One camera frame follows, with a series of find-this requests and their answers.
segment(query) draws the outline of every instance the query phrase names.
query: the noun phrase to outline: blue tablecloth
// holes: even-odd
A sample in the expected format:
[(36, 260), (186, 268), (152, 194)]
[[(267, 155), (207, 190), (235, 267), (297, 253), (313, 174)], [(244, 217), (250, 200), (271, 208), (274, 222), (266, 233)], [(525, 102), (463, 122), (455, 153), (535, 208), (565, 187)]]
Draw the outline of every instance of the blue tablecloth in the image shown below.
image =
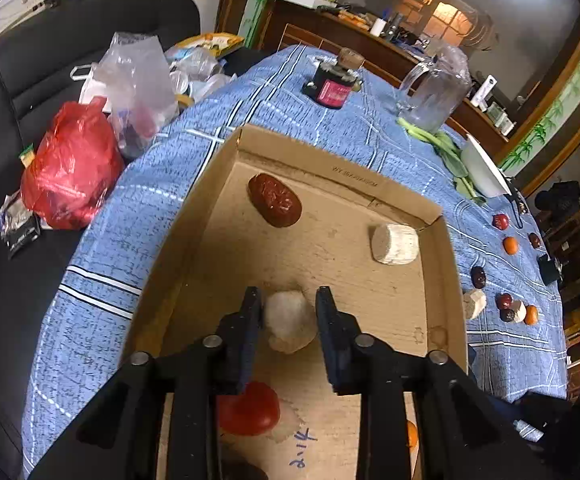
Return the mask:
[[(539, 276), (540, 251), (528, 241), (538, 231), (534, 220), (523, 216), (522, 229), (511, 222), (506, 235), (517, 238), (520, 250), (506, 254), (504, 234), (491, 223), (499, 212), (512, 220), (510, 203), (500, 197), (481, 208), (458, 194), (432, 147), (395, 123), (395, 89), (366, 70), (363, 89), (341, 110), (301, 94), (315, 56), (329, 54), (292, 46), (267, 58), (183, 113), (121, 175), (42, 322), (22, 423), (26, 474), (116, 370), (141, 287), (185, 195), (226, 137), (246, 122), (344, 156), (443, 206), (462, 286), (472, 288), (474, 265), (488, 276), (486, 312), (466, 326), (479, 386), (509, 400), (529, 389), (565, 396), (561, 300), (556, 286), (544, 286)], [(535, 304), (539, 323), (500, 321), (494, 297), (503, 291)], [(535, 431), (519, 429), (530, 437)]]

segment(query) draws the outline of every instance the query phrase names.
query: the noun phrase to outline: red plastic bag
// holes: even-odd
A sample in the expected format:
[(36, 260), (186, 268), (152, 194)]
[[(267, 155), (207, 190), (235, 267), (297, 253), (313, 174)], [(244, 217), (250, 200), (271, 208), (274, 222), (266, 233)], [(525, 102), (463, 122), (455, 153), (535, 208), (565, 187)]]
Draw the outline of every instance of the red plastic bag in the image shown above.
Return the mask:
[(103, 105), (65, 103), (23, 173), (23, 203), (55, 229), (87, 226), (123, 170)]

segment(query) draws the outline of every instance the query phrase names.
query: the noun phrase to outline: small orange fruit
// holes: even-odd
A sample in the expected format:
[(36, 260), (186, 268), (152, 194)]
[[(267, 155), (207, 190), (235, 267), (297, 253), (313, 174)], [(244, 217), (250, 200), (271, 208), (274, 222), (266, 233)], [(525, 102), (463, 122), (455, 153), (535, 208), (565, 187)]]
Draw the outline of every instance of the small orange fruit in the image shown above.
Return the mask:
[(517, 242), (516, 238), (513, 236), (506, 236), (503, 238), (503, 248), (508, 254), (516, 254), (519, 250), (519, 242)]
[(526, 306), (526, 317), (524, 318), (526, 325), (534, 325), (539, 323), (539, 311), (534, 305)]
[(410, 421), (407, 422), (407, 446), (412, 449), (419, 441), (417, 427)]

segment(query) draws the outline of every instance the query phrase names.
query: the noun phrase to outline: black leather sofa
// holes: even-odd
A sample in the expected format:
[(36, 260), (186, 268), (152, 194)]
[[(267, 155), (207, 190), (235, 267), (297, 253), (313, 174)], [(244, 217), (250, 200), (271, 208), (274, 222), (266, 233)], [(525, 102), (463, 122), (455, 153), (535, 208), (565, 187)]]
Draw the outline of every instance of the black leather sofa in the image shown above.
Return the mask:
[[(70, 70), (99, 60), (115, 31), (156, 34), (163, 48), (199, 34), (192, 0), (59, 0), (0, 37), (0, 205), (20, 184), (22, 149), (35, 147), (59, 107), (77, 100)], [(264, 55), (241, 49), (226, 72)], [(81, 232), (44, 232), (7, 259), (0, 240), (0, 479), (20, 475), (20, 422), (42, 318)]]

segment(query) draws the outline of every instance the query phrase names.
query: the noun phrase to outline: wooden counter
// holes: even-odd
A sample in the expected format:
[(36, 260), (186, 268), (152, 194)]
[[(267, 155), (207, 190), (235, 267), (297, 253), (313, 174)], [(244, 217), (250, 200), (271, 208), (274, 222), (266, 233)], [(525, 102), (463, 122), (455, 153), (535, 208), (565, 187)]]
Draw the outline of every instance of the wooden counter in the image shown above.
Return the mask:
[[(262, 16), (258, 42), (258, 48), (264, 51), (275, 52), (300, 43), (338, 54), (346, 46), (365, 57), (365, 69), (396, 87), (419, 62), (405, 50), (330, 13), (282, 0), (269, 2), (268, 12)], [(472, 134), (493, 158), (508, 142), (487, 115), (467, 99), (454, 111), (447, 124), (464, 137), (466, 133)]]

